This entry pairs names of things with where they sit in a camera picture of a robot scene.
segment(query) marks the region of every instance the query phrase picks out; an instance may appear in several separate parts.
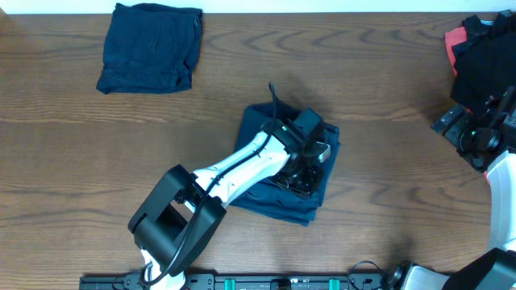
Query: black cloth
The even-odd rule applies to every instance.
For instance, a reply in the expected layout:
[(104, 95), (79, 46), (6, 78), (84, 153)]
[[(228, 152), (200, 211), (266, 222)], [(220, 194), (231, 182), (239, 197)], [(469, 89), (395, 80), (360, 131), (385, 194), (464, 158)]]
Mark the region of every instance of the black cloth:
[(501, 12), (490, 27), (476, 15), (464, 20), (468, 40), (454, 46), (457, 78), (451, 98), (482, 116), (490, 96), (516, 85), (516, 17)]

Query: folded cloth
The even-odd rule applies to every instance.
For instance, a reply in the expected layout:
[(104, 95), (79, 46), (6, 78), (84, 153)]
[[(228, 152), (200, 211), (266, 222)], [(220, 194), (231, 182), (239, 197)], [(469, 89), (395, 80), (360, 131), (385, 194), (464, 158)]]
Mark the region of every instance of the folded cloth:
[[(277, 118), (279, 120), (283, 122), (286, 122), (287, 119), (294, 120), (300, 113), (299, 110), (295, 110), (281, 101), (278, 102)], [(256, 133), (260, 132), (261, 125), (272, 116), (272, 103), (249, 106), (243, 113), (235, 150), (238, 151), (251, 142)], [(315, 219), (317, 208), (323, 205), (326, 185), (340, 148), (339, 128), (326, 124), (326, 130), (319, 140), (330, 144), (331, 155), (321, 165), (324, 170), (324, 177), (317, 191), (311, 197), (299, 197), (295, 193), (281, 189), (269, 180), (264, 179), (235, 199), (231, 205), (261, 213), (271, 218), (308, 226)]]
[(192, 88), (202, 11), (116, 4), (104, 43), (103, 93), (173, 93)]

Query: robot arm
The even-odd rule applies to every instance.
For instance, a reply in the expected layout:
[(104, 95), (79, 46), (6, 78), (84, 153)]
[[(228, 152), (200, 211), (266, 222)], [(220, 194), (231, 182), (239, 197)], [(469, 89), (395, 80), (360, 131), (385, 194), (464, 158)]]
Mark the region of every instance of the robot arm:
[[(323, 174), (319, 165), (330, 151), (317, 141), (323, 130), (322, 118), (307, 109), (286, 124), (264, 124), (247, 146), (217, 164), (192, 174), (181, 165), (166, 172), (128, 225), (144, 256), (142, 278), (156, 280), (151, 290), (183, 286), (183, 271), (204, 250), (225, 208), (255, 183), (264, 178), (291, 182), (291, 193), (285, 194), (316, 190)], [(173, 200), (194, 212), (189, 222), (170, 205)]]
[(488, 251), (516, 251), (516, 154), (504, 151), (489, 165), (491, 235)]
[[(239, 162), (258, 150), (266, 139), (267, 134), (261, 131), (247, 146), (238, 150), (235, 154), (208, 168), (193, 171), (193, 174), (197, 176), (195, 181), (206, 190), (217, 175), (232, 164)], [(226, 208), (234, 199), (240, 194), (245, 193), (258, 181), (275, 176), (285, 166), (289, 157), (290, 154), (285, 150), (285, 145), (276, 137), (271, 136), (271, 139), (259, 155), (238, 166), (238, 170), (228, 172), (213, 187), (210, 191), (210, 196), (220, 198), (223, 207)], [(185, 204), (194, 211), (190, 203)]]
[(510, 87), (486, 116), (457, 105), (432, 125), (491, 186), (488, 253), (446, 276), (412, 265), (403, 290), (508, 289), (516, 282), (516, 96)]

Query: wood grain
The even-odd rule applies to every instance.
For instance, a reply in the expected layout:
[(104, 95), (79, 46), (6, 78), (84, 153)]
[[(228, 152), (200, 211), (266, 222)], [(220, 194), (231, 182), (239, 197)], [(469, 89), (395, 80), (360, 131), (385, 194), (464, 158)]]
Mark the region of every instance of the wood grain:
[(307, 228), (231, 207), (195, 267), (470, 263), (488, 242), (489, 186), (429, 128), (452, 105), (443, 33), (468, 16), (207, 14), (192, 90), (108, 96), (95, 85), (109, 15), (0, 19), (0, 289), (140, 267), (129, 218), (168, 168), (231, 154), (270, 80), (341, 130), (325, 203)]

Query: navy cloth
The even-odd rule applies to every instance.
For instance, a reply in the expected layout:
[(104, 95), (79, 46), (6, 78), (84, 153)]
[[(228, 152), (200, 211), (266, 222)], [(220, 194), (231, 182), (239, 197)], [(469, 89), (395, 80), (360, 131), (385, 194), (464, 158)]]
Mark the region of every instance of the navy cloth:
[[(281, 101), (278, 102), (277, 118), (281, 121), (286, 122), (287, 119), (294, 120), (299, 113), (301, 113), (299, 110), (295, 110)], [(261, 125), (272, 116), (272, 103), (249, 106), (243, 113), (242, 125), (235, 150), (238, 151), (251, 142), (255, 135), (261, 131)], [(299, 197), (295, 193), (285, 191), (264, 179), (235, 199), (231, 205), (261, 213), (271, 218), (308, 226), (315, 219), (317, 208), (323, 205), (326, 185), (340, 148), (339, 128), (326, 124), (326, 130), (319, 138), (319, 141), (330, 144), (331, 155), (322, 164), (324, 177), (317, 191), (311, 197)]]
[(104, 43), (103, 93), (173, 93), (192, 88), (202, 11), (116, 4)]

